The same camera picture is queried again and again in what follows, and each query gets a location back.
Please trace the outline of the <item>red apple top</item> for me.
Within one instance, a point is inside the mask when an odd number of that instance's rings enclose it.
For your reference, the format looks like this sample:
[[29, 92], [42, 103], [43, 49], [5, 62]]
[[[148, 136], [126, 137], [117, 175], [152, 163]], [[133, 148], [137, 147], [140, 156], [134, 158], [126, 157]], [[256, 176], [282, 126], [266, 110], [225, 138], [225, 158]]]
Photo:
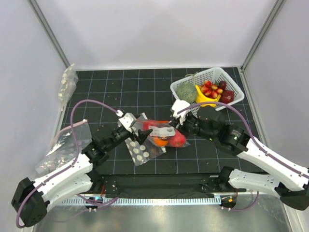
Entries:
[[186, 143], [186, 137], [182, 135], [178, 130], [175, 135], [169, 139], [169, 145], [171, 147], [183, 147]]

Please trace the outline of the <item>clear zip bag red zipper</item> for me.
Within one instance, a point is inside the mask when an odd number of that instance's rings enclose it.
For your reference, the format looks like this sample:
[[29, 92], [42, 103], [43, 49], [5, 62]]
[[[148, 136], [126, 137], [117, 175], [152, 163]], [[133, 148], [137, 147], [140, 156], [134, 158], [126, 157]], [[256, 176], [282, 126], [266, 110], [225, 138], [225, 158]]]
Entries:
[[[175, 132], [177, 131], [177, 129], [172, 127], [169, 124], [168, 121], [157, 121], [157, 120], [152, 120], [152, 119], [137, 119], [136, 126], [141, 127], [141, 129], [143, 130], [143, 122], [146, 121], [146, 120], [156, 121], [156, 122], [159, 123], [159, 126], [157, 127], [157, 130], [158, 130], [158, 132], [157, 132], [158, 136], [157, 137], [160, 137], [162, 139], [166, 139], [166, 140], [169, 141], [169, 139], [172, 136], [174, 136]], [[148, 139], [150, 140], [150, 142], [152, 142], [154, 144], [153, 138], [154, 137], [152, 137], [152, 136], [148, 136]], [[183, 147], [187, 147], [189, 145], [190, 144], [187, 142], [187, 139], [186, 139], [186, 143], [185, 143], [185, 145]]]

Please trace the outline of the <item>orange fruit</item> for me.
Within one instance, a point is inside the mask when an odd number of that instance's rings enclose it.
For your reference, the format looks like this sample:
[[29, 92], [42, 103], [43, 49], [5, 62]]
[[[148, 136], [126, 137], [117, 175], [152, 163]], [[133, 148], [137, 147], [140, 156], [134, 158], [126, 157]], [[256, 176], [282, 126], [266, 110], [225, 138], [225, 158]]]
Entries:
[[153, 138], [154, 144], [158, 147], [164, 147], [169, 144], [169, 141], [166, 139], [162, 139], [160, 137], [154, 137]]

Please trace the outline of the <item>red pepper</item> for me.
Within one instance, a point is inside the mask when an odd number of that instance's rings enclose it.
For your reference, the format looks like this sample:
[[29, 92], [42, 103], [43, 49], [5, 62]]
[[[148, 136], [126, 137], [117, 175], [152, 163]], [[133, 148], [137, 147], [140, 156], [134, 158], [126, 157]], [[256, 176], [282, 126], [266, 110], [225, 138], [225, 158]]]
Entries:
[[153, 130], [149, 136], [155, 137], [158, 136], [158, 130], [157, 127], [159, 126], [159, 123], [156, 121], [151, 121], [151, 120], [146, 120], [143, 122], [143, 130], [147, 131], [147, 130]]

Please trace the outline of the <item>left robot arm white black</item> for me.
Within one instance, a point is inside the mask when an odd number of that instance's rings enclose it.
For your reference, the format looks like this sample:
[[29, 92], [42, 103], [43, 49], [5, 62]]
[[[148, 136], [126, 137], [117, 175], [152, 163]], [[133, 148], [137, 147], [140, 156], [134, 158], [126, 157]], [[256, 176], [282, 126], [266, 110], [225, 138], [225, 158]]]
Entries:
[[17, 228], [34, 226], [57, 204], [73, 195], [88, 191], [98, 193], [103, 179], [96, 168], [107, 160], [108, 153], [126, 139], [142, 145], [151, 132], [126, 129], [124, 126], [113, 130], [99, 129], [72, 161], [33, 181], [27, 177], [22, 179], [11, 201], [17, 212]]

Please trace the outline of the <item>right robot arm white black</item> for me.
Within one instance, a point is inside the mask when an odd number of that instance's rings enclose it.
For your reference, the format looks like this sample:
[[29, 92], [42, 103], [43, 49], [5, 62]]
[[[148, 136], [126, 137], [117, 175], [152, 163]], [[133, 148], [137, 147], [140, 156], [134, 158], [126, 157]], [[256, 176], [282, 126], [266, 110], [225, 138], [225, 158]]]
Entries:
[[277, 197], [285, 205], [306, 210], [309, 206], [309, 170], [272, 151], [253, 136], [249, 128], [225, 123], [219, 111], [210, 106], [202, 107], [197, 115], [180, 101], [171, 108], [172, 125], [188, 136], [194, 134], [213, 142], [215, 147], [234, 157], [246, 160], [266, 174], [247, 173], [232, 167], [224, 167], [219, 173], [217, 185], [222, 191], [252, 189]]

